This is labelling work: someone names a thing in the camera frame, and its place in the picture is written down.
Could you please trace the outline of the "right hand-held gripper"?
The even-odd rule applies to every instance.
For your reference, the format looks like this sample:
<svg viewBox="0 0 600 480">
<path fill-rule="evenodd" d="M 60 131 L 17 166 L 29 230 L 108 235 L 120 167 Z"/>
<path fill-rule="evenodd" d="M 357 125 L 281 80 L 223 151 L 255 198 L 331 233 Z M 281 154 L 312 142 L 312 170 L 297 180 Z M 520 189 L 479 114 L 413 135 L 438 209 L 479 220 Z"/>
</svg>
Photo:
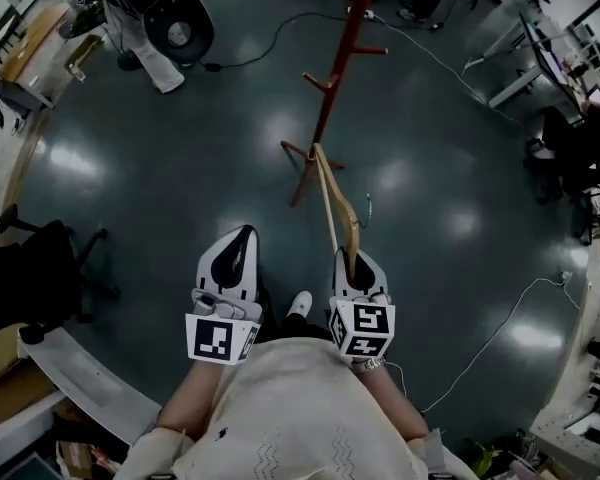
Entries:
<svg viewBox="0 0 600 480">
<path fill-rule="evenodd" d="M 364 251 L 355 263 L 355 289 L 370 298 L 329 300 L 329 330 L 340 355 L 351 360 L 378 359 L 384 356 L 395 335 L 396 308 L 390 303 L 384 270 Z M 352 296 L 348 280 L 348 257 L 338 248 L 333 264 L 333 294 Z"/>
</svg>

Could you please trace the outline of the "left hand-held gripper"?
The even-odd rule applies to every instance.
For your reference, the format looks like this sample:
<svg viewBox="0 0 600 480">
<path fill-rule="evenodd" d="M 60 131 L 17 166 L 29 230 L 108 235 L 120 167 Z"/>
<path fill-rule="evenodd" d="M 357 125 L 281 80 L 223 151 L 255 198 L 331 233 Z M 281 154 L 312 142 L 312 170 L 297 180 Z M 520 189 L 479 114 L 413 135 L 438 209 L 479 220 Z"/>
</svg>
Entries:
<svg viewBox="0 0 600 480">
<path fill-rule="evenodd" d="M 241 226 L 216 240 L 200 257 L 197 287 L 240 288 L 240 298 L 193 289 L 193 312 L 185 315 L 190 359 L 235 366 L 246 360 L 263 320 L 255 300 L 258 286 L 259 237 L 253 226 Z"/>
</svg>

